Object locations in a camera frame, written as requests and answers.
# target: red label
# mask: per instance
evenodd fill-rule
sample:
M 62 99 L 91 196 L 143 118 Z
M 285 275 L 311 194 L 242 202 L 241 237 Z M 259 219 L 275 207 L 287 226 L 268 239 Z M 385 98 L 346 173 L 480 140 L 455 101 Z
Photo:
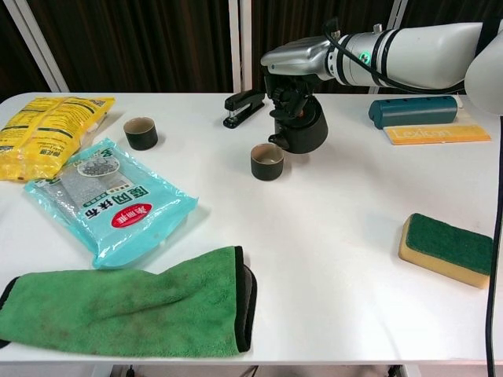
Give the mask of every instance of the red label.
M 114 228 L 126 228 L 139 222 L 152 209 L 152 204 L 138 203 L 120 210 L 112 219 L 112 226 Z

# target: sponge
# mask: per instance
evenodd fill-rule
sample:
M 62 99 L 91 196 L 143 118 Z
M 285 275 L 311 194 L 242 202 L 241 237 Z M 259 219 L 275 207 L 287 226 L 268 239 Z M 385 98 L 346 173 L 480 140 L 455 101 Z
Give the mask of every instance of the sponge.
M 493 240 L 422 214 L 403 226 L 398 255 L 404 261 L 474 287 L 489 284 Z

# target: cup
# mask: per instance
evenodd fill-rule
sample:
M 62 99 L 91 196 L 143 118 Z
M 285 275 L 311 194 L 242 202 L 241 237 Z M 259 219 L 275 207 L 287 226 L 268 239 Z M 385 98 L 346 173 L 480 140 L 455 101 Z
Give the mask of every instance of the cup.
M 132 149 L 144 151 L 157 144 L 157 131 L 153 119 L 133 118 L 124 124 L 124 132 Z
M 259 144 L 251 150 L 251 173 L 261 181 L 272 181 L 283 172 L 283 149 L 275 144 Z

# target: white robot arm segment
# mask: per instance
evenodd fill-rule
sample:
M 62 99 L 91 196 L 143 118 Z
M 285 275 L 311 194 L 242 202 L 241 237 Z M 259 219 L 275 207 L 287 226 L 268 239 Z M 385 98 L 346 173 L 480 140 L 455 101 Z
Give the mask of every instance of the white robot arm segment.
M 482 23 L 448 24 L 345 35 L 338 43 L 390 79 L 424 89 L 447 88 L 463 79 L 470 99 L 503 113 L 503 22 L 497 37 L 475 57 Z M 343 85 L 388 86 L 350 60 L 325 37 L 304 38 L 268 53 L 261 64 L 272 75 L 316 75 Z

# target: stapler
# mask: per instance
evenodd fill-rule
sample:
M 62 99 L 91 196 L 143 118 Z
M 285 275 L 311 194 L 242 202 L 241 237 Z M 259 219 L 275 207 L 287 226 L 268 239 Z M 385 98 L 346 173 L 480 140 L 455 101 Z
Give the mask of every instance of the stapler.
M 227 128 L 236 128 L 250 115 L 263 107 L 263 99 L 266 95 L 258 90 L 245 90 L 230 96 L 224 104 L 229 110 L 229 116 L 224 119 L 223 125 Z

